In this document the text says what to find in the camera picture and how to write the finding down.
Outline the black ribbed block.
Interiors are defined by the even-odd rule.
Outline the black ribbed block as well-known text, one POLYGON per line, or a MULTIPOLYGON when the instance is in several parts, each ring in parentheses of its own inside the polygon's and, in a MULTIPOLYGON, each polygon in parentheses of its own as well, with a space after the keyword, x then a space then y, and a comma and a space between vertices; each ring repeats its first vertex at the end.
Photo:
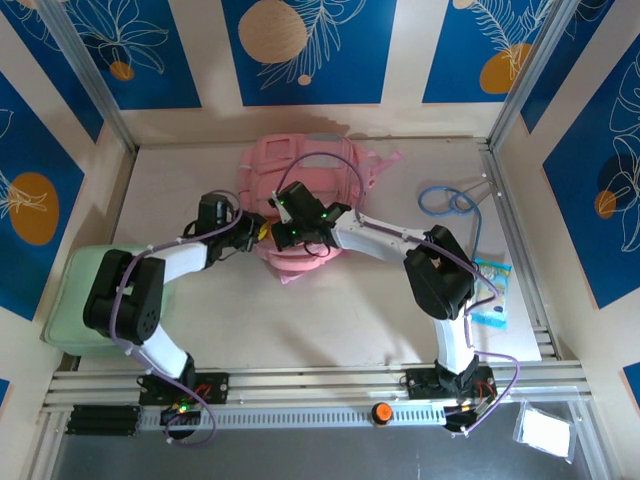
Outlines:
POLYGON ((140 418, 139 406, 75 405, 65 433, 78 436, 134 436, 140 418))

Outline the light blue snack packet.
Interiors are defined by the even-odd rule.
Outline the light blue snack packet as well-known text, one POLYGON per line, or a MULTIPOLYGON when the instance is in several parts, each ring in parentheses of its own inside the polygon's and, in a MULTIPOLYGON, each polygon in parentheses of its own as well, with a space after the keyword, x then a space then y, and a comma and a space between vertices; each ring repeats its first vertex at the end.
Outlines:
POLYGON ((511 266, 480 258, 475 258, 474 261, 481 275, 495 287, 497 293, 483 280, 476 281, 472 303, 481 302, 481 305, 471 310, 471 320, 504 330, 507 328, 507 293, 511 266))

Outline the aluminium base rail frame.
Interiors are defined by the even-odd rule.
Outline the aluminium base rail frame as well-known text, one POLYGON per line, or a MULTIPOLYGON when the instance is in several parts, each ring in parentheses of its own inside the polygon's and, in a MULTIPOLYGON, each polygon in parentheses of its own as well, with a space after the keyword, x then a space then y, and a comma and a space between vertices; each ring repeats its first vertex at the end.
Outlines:
MULTIPOLYGON (((374 401, 406 403, 405 366, 230 369, 228 408, 361 406, 374 401)), ((53 374, 45 412, 75 405, 129 405, 139 400, 134 370, 69 371, 53 374)), ((592 389, 577 361, 526 362, 506 398, 560 400, 590 397, 592 389)))

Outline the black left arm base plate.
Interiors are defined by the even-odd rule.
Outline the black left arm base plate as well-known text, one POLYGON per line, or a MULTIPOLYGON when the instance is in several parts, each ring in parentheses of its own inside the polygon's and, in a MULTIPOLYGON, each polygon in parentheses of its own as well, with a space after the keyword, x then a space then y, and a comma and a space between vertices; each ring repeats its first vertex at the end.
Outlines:
MULTIPOLYGON (((140 387, 139 403, 145 406, 169 406, 186 400, 193 404, 194 400, 183 390, 172 386, 154 375, 139 376, 136 379, 140 387)), ((207 404, 220 405, 227 401, 229 391, 229 374, 197 373, 196 384, 192 390, 207 404)))

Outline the mint green pencil case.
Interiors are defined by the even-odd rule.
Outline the mint green pencil case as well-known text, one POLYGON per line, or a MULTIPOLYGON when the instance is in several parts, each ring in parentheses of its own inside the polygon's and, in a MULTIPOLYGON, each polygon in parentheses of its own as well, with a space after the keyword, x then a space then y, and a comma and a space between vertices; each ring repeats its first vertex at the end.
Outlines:
POLYGON ((130 252, 133 256, 143 245, 98 245, 76 250, 68 261, 62 282, 49 315, 44 340, 73 356, 123 356, 123 349, 110 335, 87 328, 83 311, 91 287, 105 253, 111 249, 130 252))

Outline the clear plastic bag white sheet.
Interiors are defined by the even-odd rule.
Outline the clear plastic bag white sheet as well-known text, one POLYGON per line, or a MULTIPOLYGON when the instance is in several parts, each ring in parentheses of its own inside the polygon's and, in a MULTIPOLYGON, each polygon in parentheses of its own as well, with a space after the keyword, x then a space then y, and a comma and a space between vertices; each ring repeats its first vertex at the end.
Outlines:
POLYGON ((574 424, 524 401, 516 419, 513 440, 571 463, 574 458, 574 424))

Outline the aluminium side rail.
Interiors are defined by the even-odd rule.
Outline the aluminium side rail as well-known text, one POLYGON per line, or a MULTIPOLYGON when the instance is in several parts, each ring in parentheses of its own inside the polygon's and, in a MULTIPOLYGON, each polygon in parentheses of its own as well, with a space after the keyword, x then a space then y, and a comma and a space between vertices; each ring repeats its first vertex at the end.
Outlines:
POLYGON ((524 237, 518 224, 516 211, 511 202, 511 195, 506 179, 501 171, 499 163, 486 143, 479 144, 479 153, 487 174, 492 184, 494 203, 506 236, 506 243, 513 261, 516 278, 524 301, 534 335, 538 346, 542 348, 543 360, 561 360, 554 335, 549 324, 546 307, 535 278, 534 269, 529 259, 524 237))

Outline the pink school backpack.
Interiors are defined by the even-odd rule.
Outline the pink school backpack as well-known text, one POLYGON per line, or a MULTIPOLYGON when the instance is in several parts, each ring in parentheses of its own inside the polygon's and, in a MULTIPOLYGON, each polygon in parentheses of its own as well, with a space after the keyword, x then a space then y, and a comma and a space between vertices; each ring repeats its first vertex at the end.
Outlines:
POLYGON ((324 206, 355 206, 378 177, 403 158, 383 158, 352 140, 334 134, 274 134, 245 151, 237 171, 237 193, 243 209, 273 224, 278 212, 268 200, 278 186, 302 182, 324 206))

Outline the aluminium corner post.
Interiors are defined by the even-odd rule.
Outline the aluminium corner post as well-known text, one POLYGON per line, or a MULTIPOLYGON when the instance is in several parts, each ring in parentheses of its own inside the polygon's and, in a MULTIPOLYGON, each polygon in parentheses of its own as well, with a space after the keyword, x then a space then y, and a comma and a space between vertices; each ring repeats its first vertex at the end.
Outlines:
POLYGON ((126 150, 131 154, 136 153, 137 144, 120 109, 63 5, 57 0, 34 0, 34 3, 45 26, 102 118, 126 150))
POLYGON ((499 115, 487 136, 487 147, 494 153, 503 143, 517 119, 524 102, 529 97, 551 54, 562 37, 580 0, 553 0, 551 11, 534 41, 523 69, 516 77, 499 115))

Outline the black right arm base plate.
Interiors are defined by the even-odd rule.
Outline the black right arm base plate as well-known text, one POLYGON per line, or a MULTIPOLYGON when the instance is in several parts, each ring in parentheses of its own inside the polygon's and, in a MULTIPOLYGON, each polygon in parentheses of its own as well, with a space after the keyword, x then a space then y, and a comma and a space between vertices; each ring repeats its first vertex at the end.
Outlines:
POLYGON ((471 373, 451 374, 446 370, 411 368, 405 371, 404 385, 411 400, 480 399, 496 397, 494 377, 489 366, 479 366, 471 373))

